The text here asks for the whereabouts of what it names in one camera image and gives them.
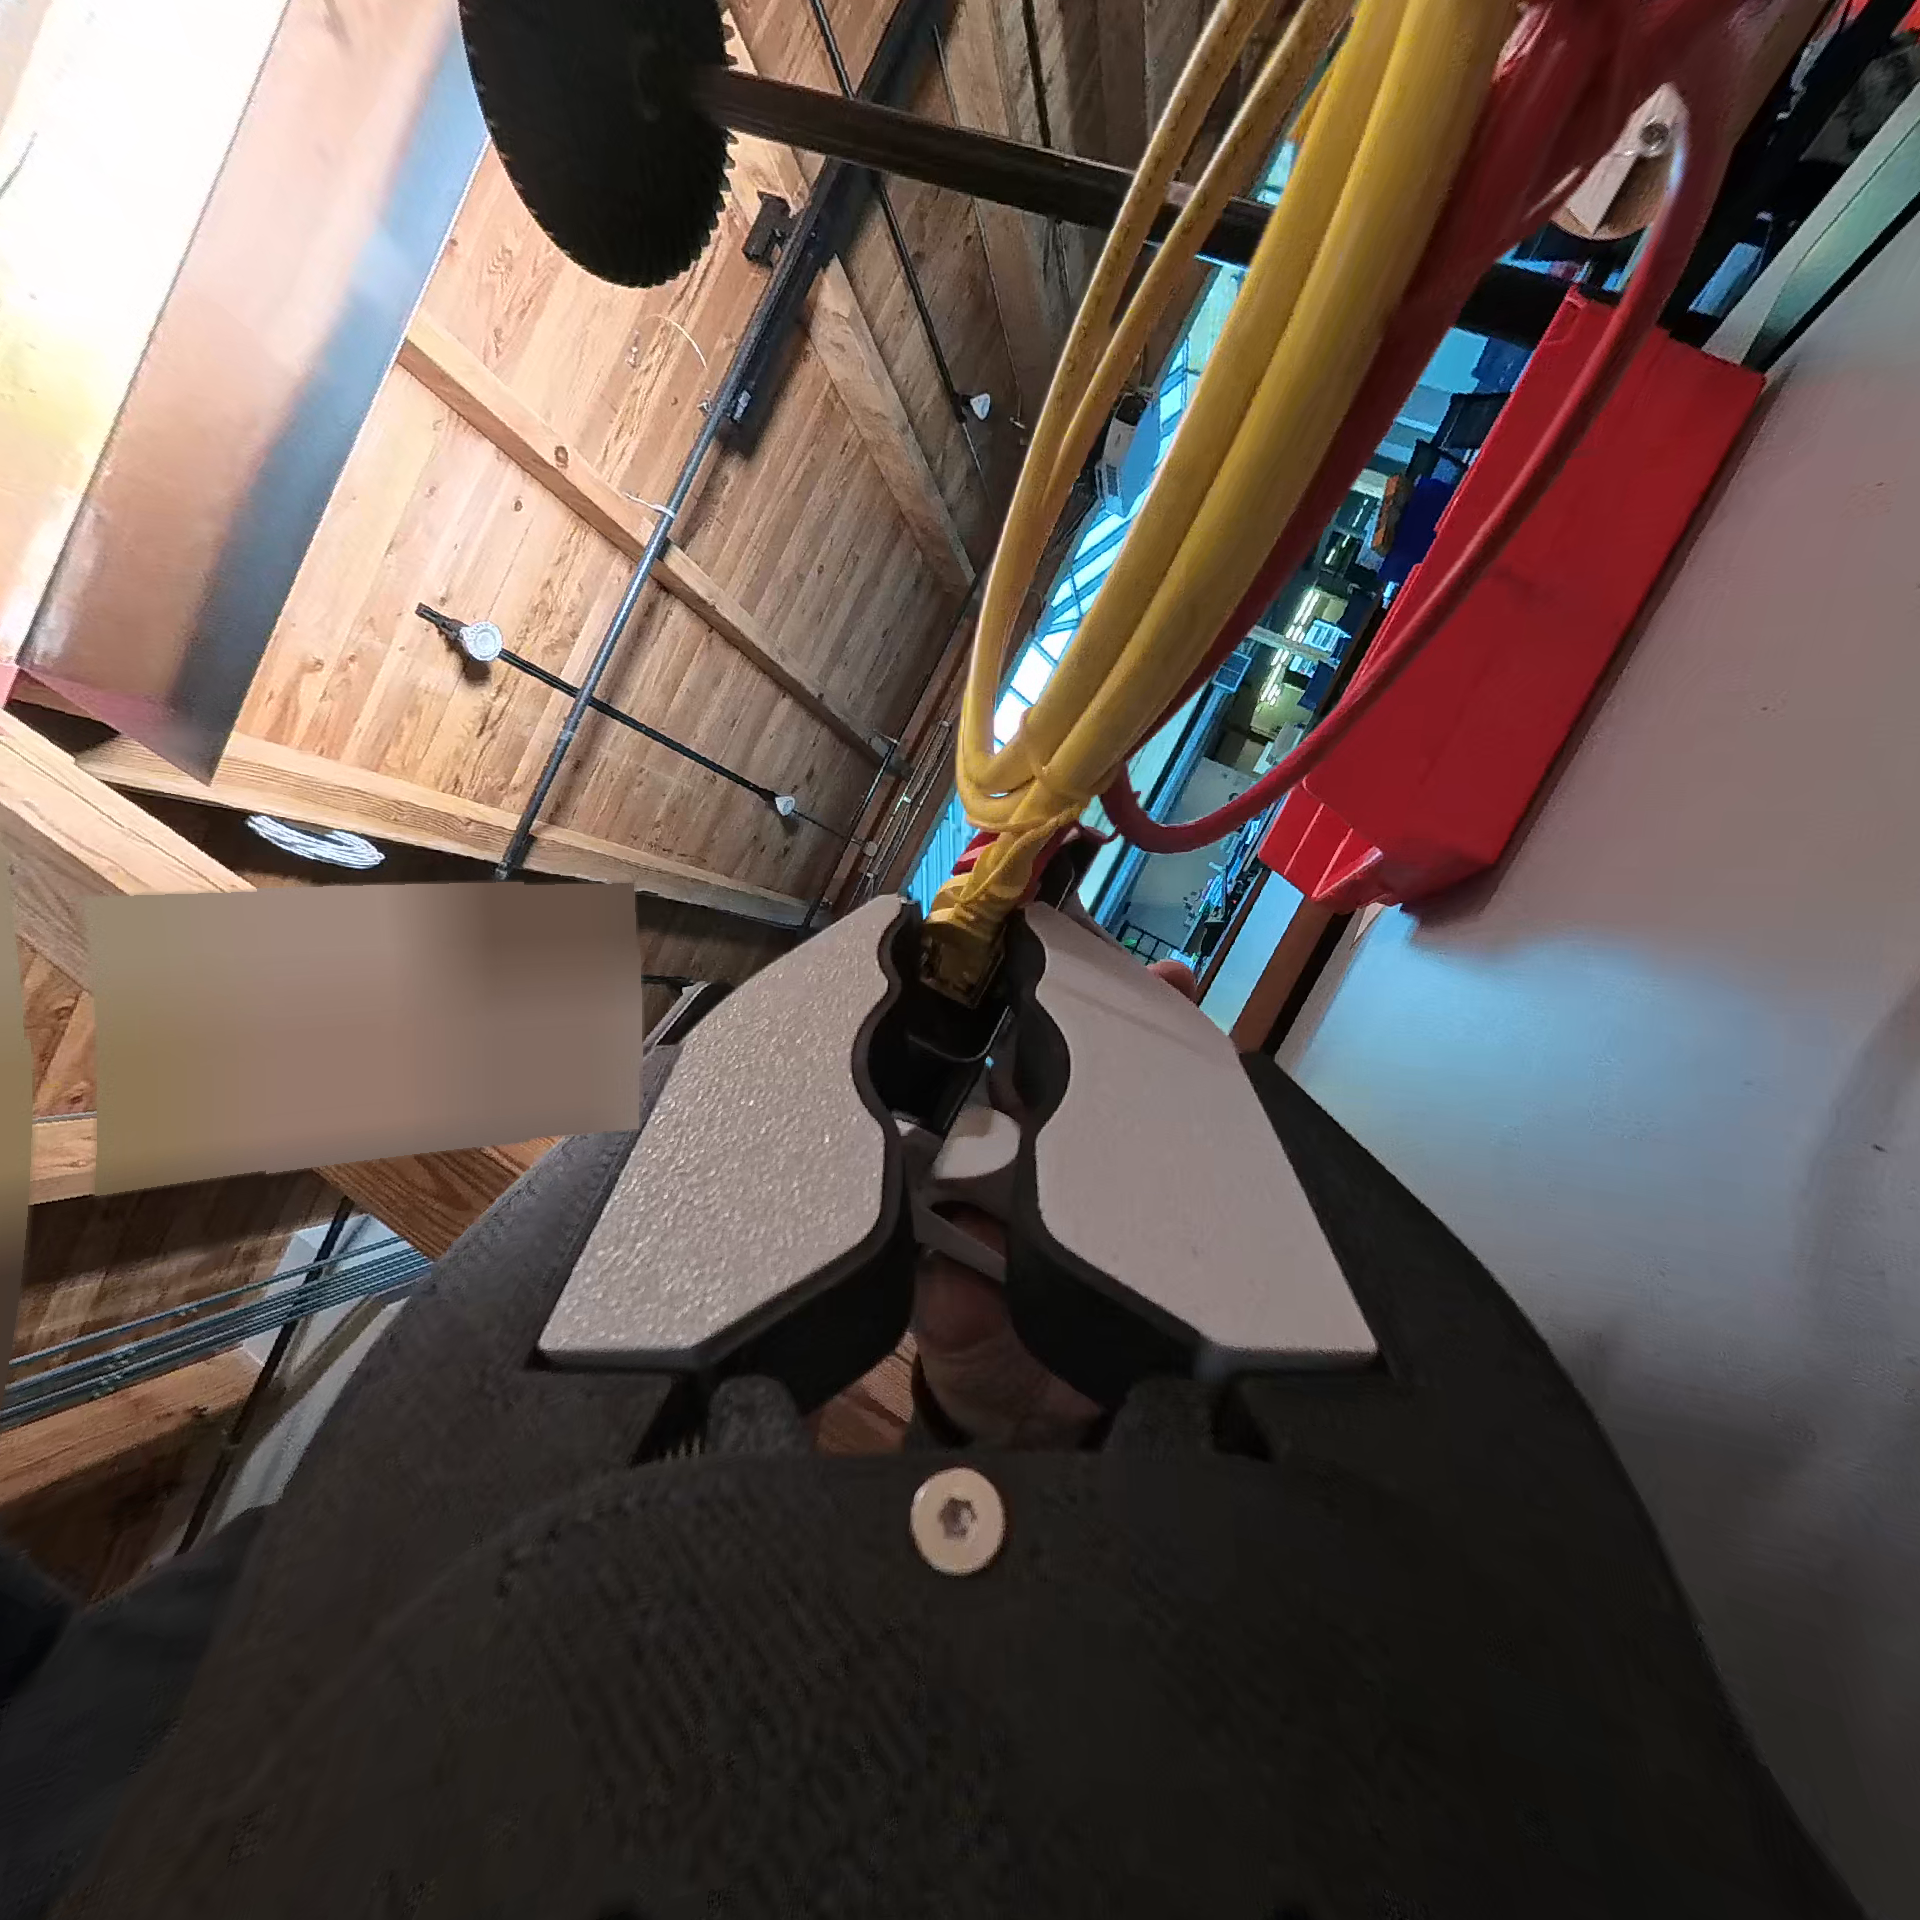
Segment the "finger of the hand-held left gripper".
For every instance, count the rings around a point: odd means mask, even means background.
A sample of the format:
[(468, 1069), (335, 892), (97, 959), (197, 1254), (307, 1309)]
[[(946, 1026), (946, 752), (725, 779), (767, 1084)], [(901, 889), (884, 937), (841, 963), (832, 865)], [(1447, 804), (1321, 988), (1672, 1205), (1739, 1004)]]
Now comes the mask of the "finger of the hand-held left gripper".
[(1006, 1277), (1020, 1128), (958, 1114), (946, 1137), (918, 1133), (918, 1247), (980, 1279)]

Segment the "black port adapter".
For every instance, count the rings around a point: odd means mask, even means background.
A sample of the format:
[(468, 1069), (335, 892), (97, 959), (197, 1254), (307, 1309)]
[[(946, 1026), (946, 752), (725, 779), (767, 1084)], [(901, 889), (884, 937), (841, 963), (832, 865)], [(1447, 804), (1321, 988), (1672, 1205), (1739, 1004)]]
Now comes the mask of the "black port adapter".
[(872, 1084), (887, 1114), (949, 1137), (980, 1090), (1010, 1017), (1002, 992), (962, 1001), (910, 977), (869, 1049)]

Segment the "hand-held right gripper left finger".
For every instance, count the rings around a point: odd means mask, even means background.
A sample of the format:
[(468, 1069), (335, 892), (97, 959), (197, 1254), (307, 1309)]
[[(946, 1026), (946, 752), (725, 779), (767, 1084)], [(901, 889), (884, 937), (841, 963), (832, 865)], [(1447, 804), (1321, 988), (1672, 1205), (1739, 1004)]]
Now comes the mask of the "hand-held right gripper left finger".
[(835, 1402), (901, 1343), (913, 1226), (872, 1052), (918, 909), (881, 899), (733, 992), (680, 1044), (540, 1333), (571, 1375)]

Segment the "person's left hand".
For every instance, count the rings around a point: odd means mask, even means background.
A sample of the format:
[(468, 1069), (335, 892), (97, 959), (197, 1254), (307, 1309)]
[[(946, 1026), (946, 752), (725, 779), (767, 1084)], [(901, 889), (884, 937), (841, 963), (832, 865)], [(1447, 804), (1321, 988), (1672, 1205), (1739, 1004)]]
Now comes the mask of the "person's left hand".
[(974, 1453), (1074, 1453), (1096, 1442), (1105, 1413), (1058, 1381), (1020, 1339), (1006, 1286), (950, 1251), (1002, 1254), (994, 1216), (953, 1208), (942, 1238), (922, 1244), (913, 1279), (913, 1433)]

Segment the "black round knob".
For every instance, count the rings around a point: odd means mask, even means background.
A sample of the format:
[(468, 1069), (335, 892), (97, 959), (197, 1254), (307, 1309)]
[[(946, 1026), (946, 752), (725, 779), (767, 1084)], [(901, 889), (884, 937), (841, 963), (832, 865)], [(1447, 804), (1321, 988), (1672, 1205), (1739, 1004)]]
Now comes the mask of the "black round knob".
[(717, 3), (460, 3), (476, 105), (520, 204), (583, 273), (656, 287), (708, 248), (731, 132), (700, 105), (727, 64)]

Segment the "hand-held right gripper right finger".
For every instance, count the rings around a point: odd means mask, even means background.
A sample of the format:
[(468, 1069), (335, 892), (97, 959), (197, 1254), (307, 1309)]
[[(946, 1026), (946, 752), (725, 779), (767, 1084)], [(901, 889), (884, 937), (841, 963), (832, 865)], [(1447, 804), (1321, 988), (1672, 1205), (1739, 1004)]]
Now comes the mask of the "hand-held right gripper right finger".
[(1377, 1338), (1227, 1037), (1052, 905), (1010, 921), (1002, 983), (1022, 1345), (1101, 1407), (1154, 1377), (1374, 1366)]

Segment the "black pole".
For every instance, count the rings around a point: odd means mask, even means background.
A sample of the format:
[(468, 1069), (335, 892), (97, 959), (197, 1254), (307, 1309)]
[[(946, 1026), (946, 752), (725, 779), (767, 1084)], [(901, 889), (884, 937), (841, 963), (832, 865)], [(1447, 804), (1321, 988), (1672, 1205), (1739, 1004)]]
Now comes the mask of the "black pole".
[[(1084, 230), (1114, 230), (1134, 173), (1104, 160), (922, 121), (875, 102), (767, 80), (731, 64), (695, 70), (693, 100), (720, 125), (821, 158), (906, 176), (980, 204)], [(1572, 282), (1498, 264), (1464, 295), (1443, 299), (1443, 326), (1536, 347)]]

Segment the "red plastic bin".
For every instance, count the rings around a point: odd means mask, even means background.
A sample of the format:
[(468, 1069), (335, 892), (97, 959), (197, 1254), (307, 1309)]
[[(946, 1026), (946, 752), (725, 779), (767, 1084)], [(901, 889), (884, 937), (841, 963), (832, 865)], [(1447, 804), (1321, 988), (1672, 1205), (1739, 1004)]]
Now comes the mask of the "red plastic bin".
[(1652, 331), (1439, 638), (1285, 797), (1262, 865), (1338, 911), (1488, 872), (1761, 395), (1761, 370)]

